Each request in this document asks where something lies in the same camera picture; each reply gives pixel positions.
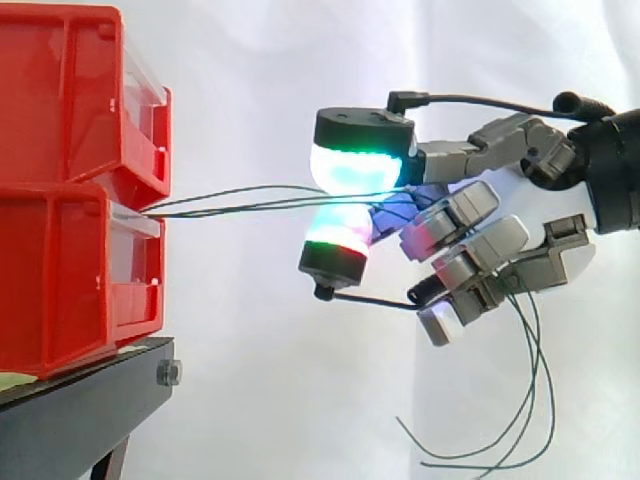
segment metal bolt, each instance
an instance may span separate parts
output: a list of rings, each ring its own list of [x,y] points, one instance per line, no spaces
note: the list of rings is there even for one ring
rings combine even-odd
[[[175,387],[182,380],[182,362],[180,360],[162,360],[158,364],[158,385]]]

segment green light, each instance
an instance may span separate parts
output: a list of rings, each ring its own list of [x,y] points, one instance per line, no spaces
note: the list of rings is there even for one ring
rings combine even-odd
[[[341,245],[368,257],[372,231],[366,205],[325,205],[318,210],[306,239]]]
[[[383,153],[341,152],[313,145],[311,174],[331,195],[362,195],[391,190],[402,160]]]

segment white background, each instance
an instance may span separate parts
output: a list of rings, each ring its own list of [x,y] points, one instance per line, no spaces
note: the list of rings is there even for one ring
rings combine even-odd
[[[619,110],[640,105],[632,1],[116,3],[174,93],[176,198],[312,185],[315,111],[382,106],[390,89],[537,106],[575,89]],[[499,114],[434,106],[419,117],[420,139],[464,138]],[[525,219],[562,210],[561,200],[491,179],[506,209]],[[171,222],[163,333],[176,337],[184,380],[134,433],[124,479],[471,478],[418,467],[423,457],[394,416],[445,453],[493,439],[527,384],[513,312],[504,307],[436,350],[412,314],[314,301],[312,282],[296,270],[312,215]],[[527,226],[535,236],[536,221]],[[640,476],[639,241],[637,232],[597,239],[589,270],[539,299],[558,432],[534,466],[496,478]],[[388,240],[375,249],[363,290],[402,298],[427,271]],[[516,458],[544,442],[540,392],[541,413]]]

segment stacked red bins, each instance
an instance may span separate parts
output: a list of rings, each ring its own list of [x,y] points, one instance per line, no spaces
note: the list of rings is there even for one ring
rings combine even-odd
[[[0,372],[46,378],[157,331],[169,92],[110,7],[0,3]]]

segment robotic hand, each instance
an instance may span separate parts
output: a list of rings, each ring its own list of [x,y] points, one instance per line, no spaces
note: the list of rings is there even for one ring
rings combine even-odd
[[[490,122],[466,141],[418,143],[408,108],[440,102],[479,103],[518,111]],[[568,134],[540,117],[583,125]],[[311,159],[318,184],[329,193],[363,196],[371,207],[339,202],[322,207],[307,236],[300,270],[316,281],[323,300],[360,283],[372,244],[399,232],[409,260],[432,260],[434,272],[408,290],[432,343],[445,345],[464,327],[512,293],[565,285],[595,255],[587,231],[608,234],[640,226],[640,110],[615,114],[591,99],[565,92],[553,111],[459,95],[391,92],[384,110],[330,108],[318,112]],[[473,181],[508,169],[521,184],[553,192],[534,248],[518,216],[486,220],[500,205],[495,190]],[[393,194],[384,194],[396,187]],[[582,195],[568,196],[576,190]]]

